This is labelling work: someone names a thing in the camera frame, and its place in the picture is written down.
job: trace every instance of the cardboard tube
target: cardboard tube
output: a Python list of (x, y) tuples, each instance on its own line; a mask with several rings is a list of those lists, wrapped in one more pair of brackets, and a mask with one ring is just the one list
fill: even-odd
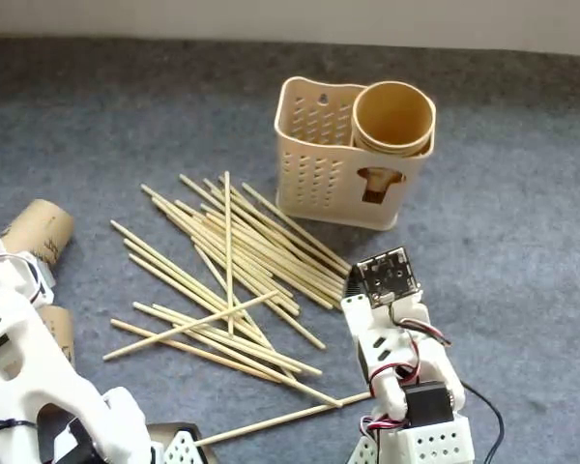
[(30, 251), (54, 266), (73, 234), (73, 218), (45, 200), (34, 200), (2, 234), (10, 253)]
[(75, 367), (75, 356), (73, 350), (73, 319), (71, 313), (60, 306), (43, 306), (39, 309), (39, 315), (43, 323), (51, 332), (52, 336), (60, 346), (69, 363)]

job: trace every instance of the paper cup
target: paper cup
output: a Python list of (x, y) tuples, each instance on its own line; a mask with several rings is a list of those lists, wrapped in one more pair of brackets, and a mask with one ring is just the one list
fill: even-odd
[(2, 234), (10, 253), (30, 251), (54, 266), (73, 234), (73, 218), (45, 200), (34, 200)]
[(421, 153), (436, 123), (432, 100), (404, 82), (366, 87), (353, 106), (354, 142), (359, 148), (400, 157)]

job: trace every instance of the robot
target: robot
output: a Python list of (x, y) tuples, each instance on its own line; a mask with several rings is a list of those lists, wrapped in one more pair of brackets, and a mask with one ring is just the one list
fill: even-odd
[(465, 392), (403, 247), (353, 267), (341, 302), (376, 407), (348, 464), (470, 464)]
[[(32, 254), (10, 254), (0, 240), (0, 464), (41, 464), (35, 420), (47, 403), (75, 416), (54, 440), (51, 464), (217, 463), (194, 444), (196, 429), (160, 424), (156, 433), (126, 389), (101, 395), (73, 370), (36, 310), (52, 303), (52, 281)], [(404, 248), (353, 267), (341, 307), (376, 407), (361, 418), (349, 464), (475, 459), (460, 414), (465, 386), (421, 295)]]
[(126, 389), (101, 395), (74, 371), (37, 313), (53, 302), (52, 282), (44, 263), (0, 240), (0, 464), (41, 464), (35, 422), (48, 403), (75, 416), (55, 438), (51, 464), (215, 463), (194, 445), (191, 424), (149, 431)]

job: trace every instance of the plastic utensil caddy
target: plastic utensil caddy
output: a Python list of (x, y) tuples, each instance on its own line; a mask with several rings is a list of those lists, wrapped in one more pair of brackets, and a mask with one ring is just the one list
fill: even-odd
[[(278, 149), (276, 202), (289, 216), (391, 229), (409, 186), (434, 149), (402, 158), (353, 146), (352, 111), (365, 87), (291, 77), (281, 88), (275, 116)], [(366, 170), (401, 173), (382, 202), (365, 201)]]

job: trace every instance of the hole in basket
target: hole in basket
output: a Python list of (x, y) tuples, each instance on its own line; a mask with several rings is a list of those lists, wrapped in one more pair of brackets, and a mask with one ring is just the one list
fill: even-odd
[(401, 172), (383, 167), (364, 167), (357, 174), (367, 180), (362, 199), (366, 203), (381, 204), (391, 185), (406, 182)]
[(380, 355), (378, 355), (378, 361), (384, 361), (390, 354), (391, 354), (390, 350), (383, 351)]

